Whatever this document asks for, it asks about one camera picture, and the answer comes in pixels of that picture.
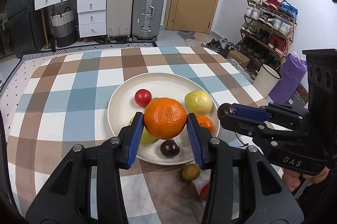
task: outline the white plate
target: white plate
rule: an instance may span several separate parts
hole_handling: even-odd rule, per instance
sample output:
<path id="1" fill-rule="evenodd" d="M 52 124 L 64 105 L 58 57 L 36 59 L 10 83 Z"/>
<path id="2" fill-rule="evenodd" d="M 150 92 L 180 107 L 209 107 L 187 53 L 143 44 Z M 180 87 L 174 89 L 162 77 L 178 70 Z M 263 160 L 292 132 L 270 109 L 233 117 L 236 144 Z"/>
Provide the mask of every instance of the white plate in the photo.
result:
<path id="1" fill-rule="evenodd" d="M 203 88 L 187 78 L 167 73 L 146 73 L 128 79 L 112 94 L 107 107 L 107 118 L 114 136 L 118 136 L 119 131 L 129 124 L 136 112 L 144 112 L 145 108 L 134 101 L 134 95 L 139 89 L 149 90 L 153 98 L 172 98 L 185 106 L 185 96 L 191 91 Z M 212 110 L 207 115 L 214 125 L 213 136 L 218 136 L 220 129 L 216 111 L 213 102 Z M 180 153 L 174 158 L 166 158 L 161 154 L 160 145 L 163 140 L 150 145 L 139 145 L 137 157 L 160 165 L 178 165 L 194 160 L 186 126 L 174 141 L 180 148 Z"/>

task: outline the purple plastic bag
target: purple plastic bag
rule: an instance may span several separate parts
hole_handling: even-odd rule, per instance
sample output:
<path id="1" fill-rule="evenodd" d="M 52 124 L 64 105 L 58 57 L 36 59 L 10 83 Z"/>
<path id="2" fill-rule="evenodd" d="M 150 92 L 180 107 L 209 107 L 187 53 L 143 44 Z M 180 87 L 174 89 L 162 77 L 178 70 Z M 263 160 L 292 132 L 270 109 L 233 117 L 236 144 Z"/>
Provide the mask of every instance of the purple plastic bag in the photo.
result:
<path id="1" fill-rule="evenodd" d="M 306 71 L 307 62 L 300 59 L 296 53 L 289 53 L 280 69 L 282 80 L 269 93 L 269 97 L 273 102 L 287 102 L 300 84 Z"/>

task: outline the blue gripper pad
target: blue gripper pad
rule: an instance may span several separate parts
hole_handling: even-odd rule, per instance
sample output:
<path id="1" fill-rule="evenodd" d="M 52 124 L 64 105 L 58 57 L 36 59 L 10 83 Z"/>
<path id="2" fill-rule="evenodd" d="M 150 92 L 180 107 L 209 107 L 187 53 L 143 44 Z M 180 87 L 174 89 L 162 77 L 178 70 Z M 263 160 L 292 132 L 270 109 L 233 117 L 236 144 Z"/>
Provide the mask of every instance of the blue gripper pad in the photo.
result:
<path id="1" fill-rule="evenodd" d="M 259 121 L 259 122 L 269 121 L 271 118 L 271 116 L 268 115 L 268 113 L 264 109 L 244 106 L 244 105 L 236 104 L 236 103 L 233 103 L 232 105 L 236 109 L 237 116 L 244 117 L 249 120 Z"/>
<path id="2" fill-rule="evenodd" d="M 140 139 L 142 137 L 143 133 L 143 114 L 140 112 L 137 112 L 134 116 L 134 120 L 132 121 L 129 130 L 132 130 L 134 128 L 133 134 L 131 136 L 131 140 L 128 143 L 128 158 L 126 161 L 126 164 L 129 168 L 131 168 L 131 165 L 136 160 L 136 155 L 138 152 L 138 147 L 140 143 Z"/>
<path id="3" fill-rule="evenodd" d="M 200 169 L 202 169 L 203 164 L 204 164 L 203 154 L 202 154 L 202 145 L 199 141 L 196 129 L 194 127 L 195 123 L 191 120 L 192 115 L 194 114 L 188 114 L 187 116 L 187 123 L 186 123 L 187 133 L 188 133 L 188 137 L 191 143 L 195 163 L 199 165 Z"/>

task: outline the table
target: table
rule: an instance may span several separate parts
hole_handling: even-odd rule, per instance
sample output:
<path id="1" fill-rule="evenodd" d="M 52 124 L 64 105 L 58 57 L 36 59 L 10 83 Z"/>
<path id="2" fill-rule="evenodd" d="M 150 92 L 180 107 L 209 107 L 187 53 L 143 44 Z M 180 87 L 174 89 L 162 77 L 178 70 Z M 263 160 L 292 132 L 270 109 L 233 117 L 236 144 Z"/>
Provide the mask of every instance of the table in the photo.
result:
<path id="1" fill-rule="evenodd" d="M 112 137 L 107 105 L 127 79 L 153 72 L 174 73 L 202 86 L 222 103 L 259 107 L 266 101 L 222 56 L 198 47 L 125 48 L 59 56 L 33 73 L 20 99 L 9 134 L 7 153 L 12 191 L 24 216 L 50 174 L 75 144 L 92 147 Z M 219 137 L 239 146 L 234 133 Z M 200 223 L 204 204 L 198 192 L 209 179 L 203 171 L 194 183 L 177 178 L 182 166 L 136 160 L 121 170 L 130 223 Z M 96 173 L 92 173 L 92 185 Z M 92 216 L 97 217 L 95 189 Z"/>

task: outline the red cherry tomato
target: red cherry tomato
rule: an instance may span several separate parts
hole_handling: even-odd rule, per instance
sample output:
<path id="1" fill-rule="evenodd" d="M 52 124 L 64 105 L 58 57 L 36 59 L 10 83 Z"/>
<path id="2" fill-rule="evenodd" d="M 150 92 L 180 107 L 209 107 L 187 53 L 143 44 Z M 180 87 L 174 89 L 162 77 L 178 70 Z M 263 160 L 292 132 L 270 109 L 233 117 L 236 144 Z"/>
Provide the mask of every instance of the red cherry tomato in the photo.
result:
<path id="1" fill-rule="evenodd" d="M 134 95 L 134 100 L 139 106 L 145 107 L 149 104 L 150 100 L 152 100 L 152 95 L 150 91 L 146 89 L 140 89 Z"/>
<path id="2" fill-rule="evenodd" d="M 205 186 L 203 186 L 203 188 L 200 191 L 200 198 L 204 201 L 207 200 L 207 195 L 208 195 L 208 191 L 210 189 L 210 184 L 207 183 Z"/>

